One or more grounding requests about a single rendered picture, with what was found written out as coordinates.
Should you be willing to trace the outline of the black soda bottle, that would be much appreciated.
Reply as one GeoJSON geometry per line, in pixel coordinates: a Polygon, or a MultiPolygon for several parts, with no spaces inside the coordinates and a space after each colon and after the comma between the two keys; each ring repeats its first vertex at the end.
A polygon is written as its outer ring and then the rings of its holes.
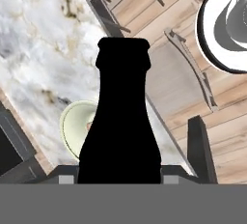
{"type": "Polygon", "coordinates": [[[102,38],[98,47],[99,100],[80,152],[78,181],[159,184],[161,155],[145,101],[150,44],[102,38]]]}

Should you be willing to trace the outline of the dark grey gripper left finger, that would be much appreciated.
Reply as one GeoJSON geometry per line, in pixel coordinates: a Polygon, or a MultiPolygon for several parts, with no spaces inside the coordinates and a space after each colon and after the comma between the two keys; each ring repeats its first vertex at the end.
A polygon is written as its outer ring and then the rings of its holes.
{"type": "Polygon", "coordinates": [[[58,165],[49,175],[32,180],[32,183],[75,184],[78,180],[77,165],[58,165]]]}

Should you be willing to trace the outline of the pale green bowl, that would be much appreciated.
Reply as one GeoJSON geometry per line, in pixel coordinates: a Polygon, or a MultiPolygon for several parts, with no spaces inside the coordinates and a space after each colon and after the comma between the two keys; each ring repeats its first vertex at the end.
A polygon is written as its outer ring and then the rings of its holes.
{"type": "Polygon", "coordinates": [[[97,104],[79,100],[68,105],[60,117],[61,138],[70,154],[79,161],[81,149],[88,135],[88,123],[94,121],[97,104]]]}

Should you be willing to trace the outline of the dark grey cabinet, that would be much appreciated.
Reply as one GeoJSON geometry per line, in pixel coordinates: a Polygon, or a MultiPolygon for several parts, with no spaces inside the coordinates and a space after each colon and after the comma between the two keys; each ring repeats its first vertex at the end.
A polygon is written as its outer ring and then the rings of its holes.
{"type": "Polygon", "coordinates": [[[46,174],[12,112],[0,101],[0,183],[38,182],[46,174]]]}

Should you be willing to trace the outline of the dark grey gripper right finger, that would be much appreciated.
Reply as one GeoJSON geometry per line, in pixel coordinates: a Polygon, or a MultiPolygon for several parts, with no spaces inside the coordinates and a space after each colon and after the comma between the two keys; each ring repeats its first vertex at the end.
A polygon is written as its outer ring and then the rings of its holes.
{"type": "Polygon", "coordinates": [[[164,184],[200,183],[200,179],[189,175],[180,165],[162,165],[162,182],[164,184]]]}

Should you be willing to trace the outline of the white and black round thing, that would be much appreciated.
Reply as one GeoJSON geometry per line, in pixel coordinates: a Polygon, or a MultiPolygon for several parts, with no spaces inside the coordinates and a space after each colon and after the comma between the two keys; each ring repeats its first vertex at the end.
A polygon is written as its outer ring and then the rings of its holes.
{"type": "Polygon", "coordinates": [[[211,65],[230,74],[247,74],[247,0],[203,0],[195,34],[211,65]]]}

